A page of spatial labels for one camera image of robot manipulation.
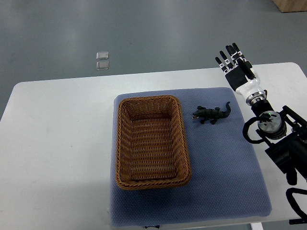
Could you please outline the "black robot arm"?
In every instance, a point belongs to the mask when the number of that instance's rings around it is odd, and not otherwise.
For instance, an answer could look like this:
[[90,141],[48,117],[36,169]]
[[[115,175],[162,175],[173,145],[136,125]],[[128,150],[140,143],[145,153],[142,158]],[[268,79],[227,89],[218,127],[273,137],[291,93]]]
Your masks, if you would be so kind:
[[255,96],[247,100],[255,117],[243,126],[243,137],[252,144],[266,143],[266,154],[286,175],[290,185],[297,184],[297,173],[307,177],[307,122],[288,106],[273,110],[268,100]]

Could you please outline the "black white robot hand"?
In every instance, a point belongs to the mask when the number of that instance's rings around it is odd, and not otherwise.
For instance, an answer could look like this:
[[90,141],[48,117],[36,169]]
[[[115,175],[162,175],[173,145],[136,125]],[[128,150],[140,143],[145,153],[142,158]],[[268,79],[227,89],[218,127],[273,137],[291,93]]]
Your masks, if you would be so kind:
[[228,56],[220,51],[220,56],[215,60],[232,90],[241,95],[246,104],[253,105],[255,102],[264,100],[267,93],[260,87],[260,78],[252,64],[245,58],[236,43],[227,45]]

